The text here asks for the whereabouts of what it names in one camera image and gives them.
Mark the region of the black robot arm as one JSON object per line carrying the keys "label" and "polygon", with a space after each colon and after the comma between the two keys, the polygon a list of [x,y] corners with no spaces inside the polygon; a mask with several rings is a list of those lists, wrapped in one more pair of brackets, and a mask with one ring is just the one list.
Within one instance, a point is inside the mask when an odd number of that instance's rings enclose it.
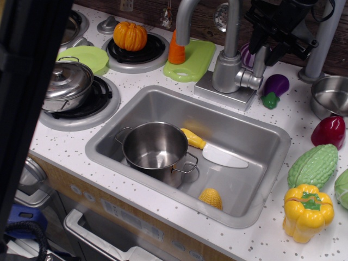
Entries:
{"label": "black robot arm", "polygon": [[315,16],[314,6],[317,1],[281,1],[272,4],[266,1],[252,1],[245,18],[253,24],[253,33],[249,43],[249,52],[256,54],[264,46],[268,38],[277,45],[266,55],[265,65],[273,66],[287,53],[306,60],[312,49],[319,42],[306,26],[308,13],[318,23],[329,20],[335,11],[335,1],[329,1],[332,10],[326,16]]}

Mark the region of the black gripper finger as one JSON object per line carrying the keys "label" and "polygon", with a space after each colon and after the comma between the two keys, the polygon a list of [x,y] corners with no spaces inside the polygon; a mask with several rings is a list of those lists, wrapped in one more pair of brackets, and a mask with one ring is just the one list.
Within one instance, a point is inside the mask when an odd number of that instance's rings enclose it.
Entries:
{"label": "black gripper finger", "polygon": [[289,45],[277,45],[266,59],[266,66],[274,66],[283,56],[288,53]]}
{"label": "black gripper finger", "polygon": [[251,54],[256,54],[267,40],[268,35],[262,26],[254,26],[248,50]]}

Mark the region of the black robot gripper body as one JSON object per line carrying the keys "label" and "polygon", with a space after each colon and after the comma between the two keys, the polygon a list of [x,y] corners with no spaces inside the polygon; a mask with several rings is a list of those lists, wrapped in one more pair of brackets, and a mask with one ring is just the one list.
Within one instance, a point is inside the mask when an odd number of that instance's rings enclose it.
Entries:
{"label": "black robot gripper body", "polygon": [[253,27],[262,26],[276,45],[289,45],[289,54],[306,60],[312,49],[319,45],[305,23],[307,14],[315,4],[316,1],[281,1],[278,5],[252,1],[245,18]]}

